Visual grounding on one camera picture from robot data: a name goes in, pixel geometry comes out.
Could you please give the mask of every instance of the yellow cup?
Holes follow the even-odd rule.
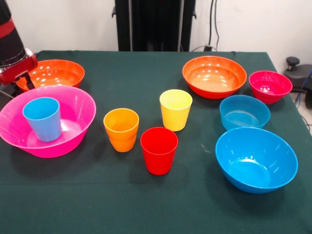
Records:
[[[113,148],[118,152],[130,151],[137,138],[139,117],[127,108],[108,112],[103,120],[106,133]]]
[[[179,89],[171,89],[160,95],[162,121],[165,128],[180,131],[185,127],[193,102],[192,96]]]

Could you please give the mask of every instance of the white wall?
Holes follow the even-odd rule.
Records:
[[[208,43],[210,3],[196,0],[190,49]],[[312,63],[311,9],[311,0],[218,0],[218,49],[266,51],[279,72],[288,56]]]
[[[40,50],[118,50],[114,0],[7,0],[25,46]],[[208,43],[210,0],[196,0],[191,49]],[[311,0],[218,0],[220,51],[267,51],[312,63]],[[215,45],[215,34],[212,44]]]
[[[118,50],[114,0],[7,0],[25,47]]]

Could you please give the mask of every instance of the floor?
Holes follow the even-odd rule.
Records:
[[[291,97],[293,99],[293,101],[295,101],[295,99],[297,98],[298,93],[291,93]],[[299,113],[307,120],[308,124],[310,124],[310,133],[312,134],[312,109],[307,109],[306,105],[304,103],[304,100],[306,98],[306,94],[301,94],[301,102],[300,102],[300,106],[298,108]]]

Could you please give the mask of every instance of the orange bowl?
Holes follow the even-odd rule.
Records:
[[[225,98],[247,80],[245,69],[237,62],[218,56],[202,56],[188,61],[182,73],[189,87],[208,99]]]
[[[29,73],[35,88],[47,85],[68,85],[79,87],[84,77],[84,69],[78,63],[68,60],[43,60]],[[28,91],[26,79],[19,79],[16,84],[24,92]]]

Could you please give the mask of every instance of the cup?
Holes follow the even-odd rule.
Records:
[[[41,141],[53,141],[61,135],[59,102],[56,99],[34,99],[24,106],[23,115]]]
[[[161,176],[171,170],[175,157],[178,138],[176,134],[163,127],[146,130],[141,136],[141,147],[146,169]]]
[[[139,117],[127,108],[108,112],[103,120],[106,133],[113,148],[118,152],[130,151],[137,138]]]
[[[183,90],[171,89],[163,92],[159,100],[165,128],[174,132],[182,130],[189,116],[192,96]]]

